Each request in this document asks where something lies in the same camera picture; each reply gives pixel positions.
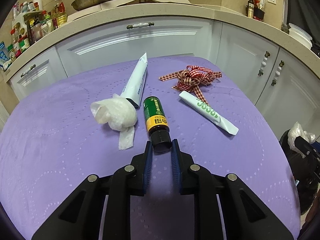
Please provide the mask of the black box with snacks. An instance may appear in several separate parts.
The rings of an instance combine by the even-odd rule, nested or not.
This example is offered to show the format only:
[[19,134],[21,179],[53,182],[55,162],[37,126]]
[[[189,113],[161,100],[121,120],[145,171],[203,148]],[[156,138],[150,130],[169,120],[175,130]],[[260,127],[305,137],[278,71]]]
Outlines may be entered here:
[[253,18],[255,20],[263,21],[265,12],[265,3],[266,0],[253,0],[254,1],[254,11],[253,11]]

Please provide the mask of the red checkered ribbon bow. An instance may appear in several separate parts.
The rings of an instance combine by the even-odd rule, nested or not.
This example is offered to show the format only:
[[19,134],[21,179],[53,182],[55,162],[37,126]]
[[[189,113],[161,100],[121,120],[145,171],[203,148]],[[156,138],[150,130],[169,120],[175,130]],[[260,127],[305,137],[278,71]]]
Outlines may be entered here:
[[160,76],[159,80],[168,81],[176,79],[177,84],[173,86],[172,89],[180,92],[186,91],[188,93],[194,93],[198,99],[208,104],[208,101],[204,97],[200,87],[211,85],[214,80],[221,77],[221,72],[214,72],[209,68],[186,66],[184,70]]

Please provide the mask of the clear plastic bag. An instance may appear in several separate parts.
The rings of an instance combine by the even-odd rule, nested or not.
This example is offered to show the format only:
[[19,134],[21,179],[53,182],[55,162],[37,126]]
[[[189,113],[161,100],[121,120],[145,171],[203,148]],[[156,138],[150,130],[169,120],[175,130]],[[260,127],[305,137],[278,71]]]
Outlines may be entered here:
[[291,150],[299,152],[299,149],[295,146],[295,139],[302,137],[307,142],[313,144],[316,141],[316,136],[313,133],[305,131],[299,122],[295,122],[293,127],[288,132],[287,142]]

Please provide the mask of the dark oil bottle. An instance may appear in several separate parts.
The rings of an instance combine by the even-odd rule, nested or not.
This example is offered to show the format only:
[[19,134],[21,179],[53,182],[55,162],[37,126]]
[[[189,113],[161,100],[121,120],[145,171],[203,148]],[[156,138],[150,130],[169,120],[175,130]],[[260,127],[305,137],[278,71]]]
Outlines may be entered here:
[[254,17],[254,0],[248,0],[247,3],[247,17]]

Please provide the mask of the black lined trash bin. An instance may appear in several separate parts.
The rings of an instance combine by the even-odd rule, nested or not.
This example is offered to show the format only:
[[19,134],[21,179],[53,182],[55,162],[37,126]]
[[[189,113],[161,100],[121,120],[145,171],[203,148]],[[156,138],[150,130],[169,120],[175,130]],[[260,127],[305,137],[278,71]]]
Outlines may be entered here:
[[300,203],[300,214],[308,212],[318,191],[318,180],[313,174],[312,168],[318,163],[315,160],[309,160],[308,157],[302,158],[300,153],[291,150],[288,144],[289,129],[280,137],[280,145],[289,162],[293,177],[298,180],[297,191]]

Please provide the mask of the white tissue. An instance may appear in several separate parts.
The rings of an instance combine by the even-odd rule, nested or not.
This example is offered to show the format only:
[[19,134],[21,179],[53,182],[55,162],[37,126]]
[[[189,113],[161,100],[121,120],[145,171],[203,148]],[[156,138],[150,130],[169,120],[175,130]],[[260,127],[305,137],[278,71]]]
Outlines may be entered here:
[[137,111],[128,100],[113,94],[112,98],[91,103],[90,109],[97,123],[119,132],[119,150],[133,146]]

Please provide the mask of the black curtain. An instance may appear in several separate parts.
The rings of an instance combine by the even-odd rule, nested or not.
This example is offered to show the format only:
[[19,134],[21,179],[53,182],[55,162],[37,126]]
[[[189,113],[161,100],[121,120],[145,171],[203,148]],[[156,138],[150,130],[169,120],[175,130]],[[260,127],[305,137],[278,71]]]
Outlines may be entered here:
[[287,0],[286,22],[306,31],[319,48],[319,0]]

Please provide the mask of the white stacked containers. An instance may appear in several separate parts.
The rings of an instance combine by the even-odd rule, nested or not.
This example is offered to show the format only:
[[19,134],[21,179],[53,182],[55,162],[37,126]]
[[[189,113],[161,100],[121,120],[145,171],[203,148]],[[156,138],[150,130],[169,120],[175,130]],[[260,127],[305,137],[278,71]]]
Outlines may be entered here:
[[289,35],[306,48],[312,48],[312,37],[302,28],[294,25],[293,23],[289,23]]

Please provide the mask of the seasoning shelf with bottles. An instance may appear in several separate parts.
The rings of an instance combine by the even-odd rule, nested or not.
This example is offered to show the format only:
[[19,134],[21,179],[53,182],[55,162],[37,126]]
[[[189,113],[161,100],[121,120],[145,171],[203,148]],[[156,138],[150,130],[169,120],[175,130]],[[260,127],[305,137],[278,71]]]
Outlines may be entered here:
[[8,51],[10,56],[15,53],[15,58],[55,29],[51,13],[40,10],[37,2],[16,3],[13,15]]

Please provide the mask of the purple tablecloth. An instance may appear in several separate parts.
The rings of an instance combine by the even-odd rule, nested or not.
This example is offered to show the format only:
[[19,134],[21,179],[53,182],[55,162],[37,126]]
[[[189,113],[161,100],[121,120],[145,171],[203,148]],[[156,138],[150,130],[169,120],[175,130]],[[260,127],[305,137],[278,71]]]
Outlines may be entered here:
[[[213,174],[238,175],[289,229],[300,230],[295,181],[277,137],[255,105],[226,75],[202,92],[207,111],[238,128],[231,135],[185,104],[176,80],[162,75],[217,66],[199,57],[149,59],[143,96],[159,98],[180,149]],[[25,239],[90,174],[104,177],[144,151],[148,133],[142,109],[136,123],[97,122],[92,104],[117,96],[136,61],[63,79],[20,101],[1,132],[1,204]]]

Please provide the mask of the long white tube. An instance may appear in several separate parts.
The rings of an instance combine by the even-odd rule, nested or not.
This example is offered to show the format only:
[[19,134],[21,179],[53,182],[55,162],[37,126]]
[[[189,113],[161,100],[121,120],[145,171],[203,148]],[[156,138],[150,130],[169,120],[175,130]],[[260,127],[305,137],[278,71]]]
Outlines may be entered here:
[[139,109],[140,107],[146,80],[147,67],[148,57],[147,53],[144,53],[138,60],[130,78],[120,94],[120,97],[128,100],[135,109]]

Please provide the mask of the white green tube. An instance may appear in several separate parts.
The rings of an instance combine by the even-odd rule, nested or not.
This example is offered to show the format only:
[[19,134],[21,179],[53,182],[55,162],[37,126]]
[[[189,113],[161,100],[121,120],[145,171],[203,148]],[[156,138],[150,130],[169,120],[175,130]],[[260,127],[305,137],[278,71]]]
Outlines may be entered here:
[[216,126],[220,127],[230,135],[237,135],[239,129],[226,118],[217,113],[217,111],[210,107],[210,105],[204,103],[199,98],[186,91],[182,91],[179,94],[179,97],[191,108],[207,118]]

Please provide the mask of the cooking oil bottle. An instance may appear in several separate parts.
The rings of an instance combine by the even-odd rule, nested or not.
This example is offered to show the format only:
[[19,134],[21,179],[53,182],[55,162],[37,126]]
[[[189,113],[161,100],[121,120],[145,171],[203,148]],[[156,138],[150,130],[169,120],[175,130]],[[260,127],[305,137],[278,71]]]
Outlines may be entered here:
[[62,0],[55,0],[56,5],[54,7],[55,19],[57,22],[57,27],[61,27],[65,23],[67,23],[67,13],[65,10],[65,5]]

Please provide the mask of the green label bottle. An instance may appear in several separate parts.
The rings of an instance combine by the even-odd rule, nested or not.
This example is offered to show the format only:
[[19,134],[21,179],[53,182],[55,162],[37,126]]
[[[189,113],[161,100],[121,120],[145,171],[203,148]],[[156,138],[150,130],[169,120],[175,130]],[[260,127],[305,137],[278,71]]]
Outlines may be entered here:
[[171,149],[170,128],[162,104],[156,96],[149,96],[143,102],[146,130],[155,153]]

